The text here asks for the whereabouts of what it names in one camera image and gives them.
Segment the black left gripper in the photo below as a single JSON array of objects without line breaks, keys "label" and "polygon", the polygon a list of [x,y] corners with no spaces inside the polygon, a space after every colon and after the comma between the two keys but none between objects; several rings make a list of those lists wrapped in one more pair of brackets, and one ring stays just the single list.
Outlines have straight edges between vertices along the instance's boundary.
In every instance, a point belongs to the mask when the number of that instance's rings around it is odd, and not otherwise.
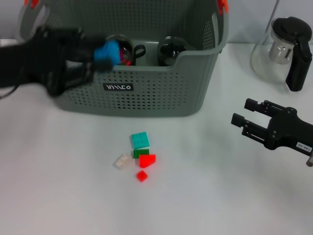
[{"label": "black left gripper", "polygon": [[[37,28],[31,39],[0,49],[0,86],[13,87],[37,83],[50,96],[85,85],[96,72],[110,72],[111,60],[93,61],[94,52],[106,42],[104,37],[85,36],[79,29]],[[68,68],[67,61],[82,60]]]}]

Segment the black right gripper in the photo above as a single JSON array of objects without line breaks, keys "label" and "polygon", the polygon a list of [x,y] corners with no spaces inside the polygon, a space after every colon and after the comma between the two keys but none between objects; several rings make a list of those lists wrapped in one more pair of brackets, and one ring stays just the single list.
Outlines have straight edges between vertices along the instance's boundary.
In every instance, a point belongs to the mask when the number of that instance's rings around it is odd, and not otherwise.
[{"label": "black right gripper", "polygon": [[268,100],[261,103],[248,98],[245,109],[270,117],[267,129],[234,113],[231,124],[243,128],[242,135],[251,138],[269,150],[288,147],[299,152],[313,151],[313,126],[301,120],[297,111]]}]

